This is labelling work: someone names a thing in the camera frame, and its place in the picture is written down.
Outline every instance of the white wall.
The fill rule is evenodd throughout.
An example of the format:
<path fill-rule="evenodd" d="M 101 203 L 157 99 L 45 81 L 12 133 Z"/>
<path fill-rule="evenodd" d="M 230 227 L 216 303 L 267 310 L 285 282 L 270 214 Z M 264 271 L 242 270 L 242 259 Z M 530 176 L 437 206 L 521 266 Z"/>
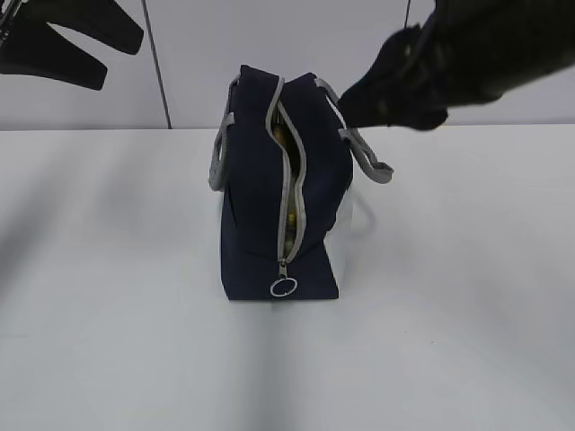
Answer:
<path fill-rule="evenodd" d="M 403 26 L 405 0 L 163 0 L 150 13 L 172 123 L 214 127 L 226 87 L 242 63 L 294 78 L 315 72 L 345 91 Z M 423 22 L 433 0 L 413 0 Z M 508 94 L 489 107 L 460 109 L 452 124 L 571 123 L 575 71 Z"/>
<path fill-rule="evenodd" d="M 141 26 L 140 0 L 118 3 Z M 0 75 L 0 129 L 166 128 L 148 37 L 136 57 L 61 29 L 109 73 L 101 92 L 48 79 Z"/>
<path fill-rule="evenodd" d="M 119 3 L 145 26 L 141 0 Z M 403 26 L 406 3 L 148 0 L 173 125 L 217 126 L 226 87 L 244 63 L 287 78 L 312 71 L 345 91 Z M 413 0 L 410 23 L 424 22 L 433 7 L 433 0 Z M 63 32 L 110 68 L 104 89 L 0 75 L 0 130 L 166 127 L 147 35 L 140 53 L 131 57 Z M 490 106 L 453 110 L 450 123 L 571 123 L 574 84 L 570 70 Z"/>

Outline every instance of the open zipper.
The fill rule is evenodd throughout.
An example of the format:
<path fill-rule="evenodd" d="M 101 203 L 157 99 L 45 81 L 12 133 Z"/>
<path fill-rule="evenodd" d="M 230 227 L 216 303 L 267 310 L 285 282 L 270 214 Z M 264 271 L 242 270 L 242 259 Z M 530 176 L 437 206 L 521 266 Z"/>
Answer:
<path fill-rule="evenodd" d="M 283 83 L 283 79 L 279 79 L 266 118 L 266 129 L 283 155 L 284 178 L 278 226 L 279 278 L 270 286 L 271 295 L 277 298 L 289 296 L 297 290 L 297 280 L 288 276 L 288 264 L 296 258 L 302 246 L 306 226 L 303 186 L 307 160 L 302 139 L 279 101 Z M 284 283 L 291 284 L 291 287 L 278 292 L 279 285 Z"/>

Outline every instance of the bag handle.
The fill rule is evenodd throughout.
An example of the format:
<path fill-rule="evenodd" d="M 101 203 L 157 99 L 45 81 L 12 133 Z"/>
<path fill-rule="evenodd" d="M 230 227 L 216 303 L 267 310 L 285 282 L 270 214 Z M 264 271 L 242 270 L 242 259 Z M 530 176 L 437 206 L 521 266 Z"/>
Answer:
<path fill-rule="evenodd" d="M 315 78 L 315 85 L 325 90 L 332 105 L 337 109 L 340 98 L 332 87 L 321 78 Z M 392 180 L 394 169 L 387 163 L 377 160 L 376 153 L 356 128 L 342 128 L 340 129 L 340 136 L 341 139 L 349 142 L 351 153 L 358 162 L 359 168 L 369 179 L 378 184 L 387 184 Z"/>
<path fill-rule="evenodd" d="M 224 191 L 227 184 L 228 174 L 228 142 L 227 129 L 235 123 L 234 113 L 230 112 L 234 88 L 240 80 L 238 75 L 229 86 L 227 95 L 226 111 L 224 119 L 217 132 L 216 142 L 212 153 L 212 162 L 209 168 L 209 187 L 214 191 Z M 332 87 L 321 78 L 315 78 L 315 85 L 325 90 L 327 97 L 334 107 L 338 106 L 340 98 Z M 356 128 L 340 129 L 340 137 L 349 142 L 351 153 L 358 162 L 359 168 L 369 179 L 378 184 L 387 184 L 392 180 L 394 169 L 387 163 L 379 162 L 374 151 L 361 136 Z"/>
<path fill-rule="evenodd" d="M 240 80 L 238 75 L 230 84 L 227 94 L 226 111 L 224 119 L 219 127 L 212 153 L 212 163 L 209 167 L 209 187 L 214 191 L 224 191 L 227 184 L 228 160 L 227 160 L 227 129 L 235 124 L 234 113 L 230 112 L 234 88 Z"/>

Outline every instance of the gray zipper trim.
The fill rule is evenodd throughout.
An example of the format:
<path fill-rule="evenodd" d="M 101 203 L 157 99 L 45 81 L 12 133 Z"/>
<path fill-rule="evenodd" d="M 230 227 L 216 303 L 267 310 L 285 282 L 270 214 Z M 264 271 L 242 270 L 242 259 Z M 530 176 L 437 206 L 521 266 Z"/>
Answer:
<path fill-rule="evenodd" d="M 297 129 L 294 126 L 294 123 L 291 121 L 291 118 L 289 117 L 288 113 L 286 112 L 286 109 L 284 108 L 284 105 L 281 102 L 278 103 L 278 110 L 281 116 L 286 121 L 287 128 L 289 129 L 290 133 L 294 137 L 294 140 L 296 141 L 300 158 L 299 175 L 297 177 L 296 184 L 294 185 L 294 187 L 296 188 L 296 211 L 297 211 L 296 240 L 294 241 L 293 249 L 286 257 L 286 262 L 289 263 L 296 258 L 296 255 L 302 246 L 302 242 L 304 241 L 305 228 L 307 226 L 307 218 L 305 216 L 304 192 L 303 192 L 305 176 L 307 174 L 307 156 L 305 154 L 304 142 L 302 141 L 302 138 L 299 135 L 299 133 L 297 133 Z"/>
<path fill-rule="evenodd" d="M 279 78 L 278 79 L 278 86 L 276 87 L 276 91 L 271 98 L 270 107 L 268 108 L 268 113 L 266 115 L 266 130 L 268 131 L 268 135 L 270 138 L 275 142 L 281 153 L 283 155 L 283 174 L 284 174 L 284 182 L 281 190 L 281 205 L 279 206 L 279 225 L 278 225 L 278 261 L 284 259 L 284 244 L 286 241 L 286 229 L 288 225 L 288 201 L 289 201 L 289 182 L 291 181 L 291 167 L 289 165 L 289 157 L 288 152 L 284 149 L 284 147 L 278 142 L 276 137 L 273 136 L 273 132 L 271 131 L 271 117 L 273 116 L 273 111 L 276 109 L 276 106 L 279 102 L 279 96 L 281 95 L 281 90 L 284 86 L 285 79 Z"/>

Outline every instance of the metal ring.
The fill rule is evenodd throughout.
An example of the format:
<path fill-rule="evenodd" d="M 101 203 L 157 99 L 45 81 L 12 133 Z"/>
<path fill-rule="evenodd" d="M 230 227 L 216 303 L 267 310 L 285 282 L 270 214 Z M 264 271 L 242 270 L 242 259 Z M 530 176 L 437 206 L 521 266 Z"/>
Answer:
<path fill-rule="evenodd" d="M 284 294 L 276 294 L 276 292 L 275 292 L 276 287 L 280 283 L 284 283 L 284 282 L 291 282 L 294 284 L 294 286 Z M 270 293 L 274 298 L 285 298 L 286 296 L 290 296 L 291 294 L 293 294 L 296 290 L 297 290 L 297 280 L 295 278 L 290 278 L 290 277 L 280 278 L 279 280 L 276 280 L 273 283 L 273 285 L 270 286 Z"/>

